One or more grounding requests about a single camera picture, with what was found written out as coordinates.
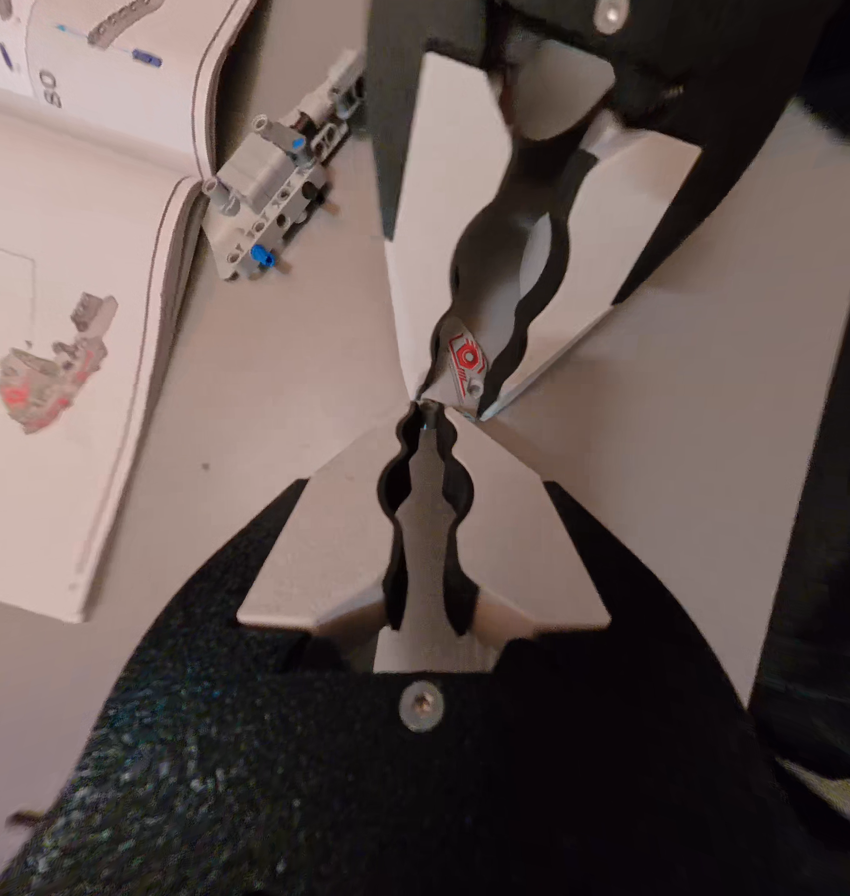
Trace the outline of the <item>grey toy panel red print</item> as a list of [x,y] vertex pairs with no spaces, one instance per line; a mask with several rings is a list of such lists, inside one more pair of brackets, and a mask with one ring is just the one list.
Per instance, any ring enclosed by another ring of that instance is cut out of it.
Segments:
[[438,366],[431,396],[469,420],[477,420],[488,374],[488,358],[468,327],[449,317],[439,336]]

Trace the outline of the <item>instruction booklet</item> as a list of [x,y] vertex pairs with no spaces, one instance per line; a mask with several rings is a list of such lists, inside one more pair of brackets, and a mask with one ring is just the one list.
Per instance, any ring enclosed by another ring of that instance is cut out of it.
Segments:
[[255,5],[0,1],[0,603],[84,619]]

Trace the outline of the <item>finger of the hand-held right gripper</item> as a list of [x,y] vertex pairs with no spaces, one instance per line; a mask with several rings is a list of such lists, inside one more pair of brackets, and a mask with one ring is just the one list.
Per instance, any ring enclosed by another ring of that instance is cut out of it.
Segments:
[[426,383],[433,333],[451,307],[456,248],[495,199],[512,157],[512,135],[487,74],[426,53],[394,234],[385,241],[400,367],[410,398]]
[[525,244],[509,343],[490,360],[479,420],[496,416],[611,310],[702,149],[598,113]]

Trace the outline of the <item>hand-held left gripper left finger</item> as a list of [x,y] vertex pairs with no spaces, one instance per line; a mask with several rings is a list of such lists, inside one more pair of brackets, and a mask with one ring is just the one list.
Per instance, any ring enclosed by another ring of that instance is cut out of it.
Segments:
[[348,444],[303,484],[237,620],[301,633],[373,673],[383,629],[404,618],[408,570],[399,507],[411,494],[421,405],[411,401]]

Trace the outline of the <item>grey toy brick assembly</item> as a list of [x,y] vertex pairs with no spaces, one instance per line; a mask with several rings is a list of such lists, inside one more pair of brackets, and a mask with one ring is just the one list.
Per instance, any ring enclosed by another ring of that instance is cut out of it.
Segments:
[[203,231],[221,280],[277,268],[286,240],[322,207],[329,164],[365,104],[365,52],[341,52],[325,80],[281,118],[259,114],[238,147],[203,183]]

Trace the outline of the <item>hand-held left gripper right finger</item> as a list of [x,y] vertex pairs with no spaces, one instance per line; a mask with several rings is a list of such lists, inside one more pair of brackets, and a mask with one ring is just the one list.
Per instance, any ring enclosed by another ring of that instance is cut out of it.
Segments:
[[453,631],[502,651],[607,629],[610,613],[541,476],[456,410],[439,409],[435,425],[454,514],[443,571]]

